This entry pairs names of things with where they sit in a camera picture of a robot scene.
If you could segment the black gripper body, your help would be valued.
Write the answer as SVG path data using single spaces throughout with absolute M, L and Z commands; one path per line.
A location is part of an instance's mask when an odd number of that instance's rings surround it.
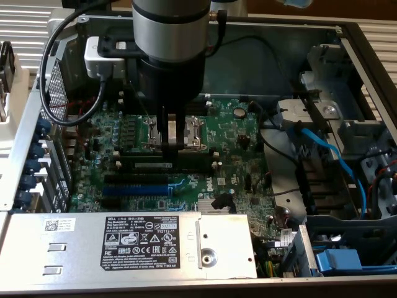
M 202 90 L 205 57 L 180 63 L 144 58 L 137 61 L 137 69 L 140 89 L 147 99 L 164 106 L 185 105 Z

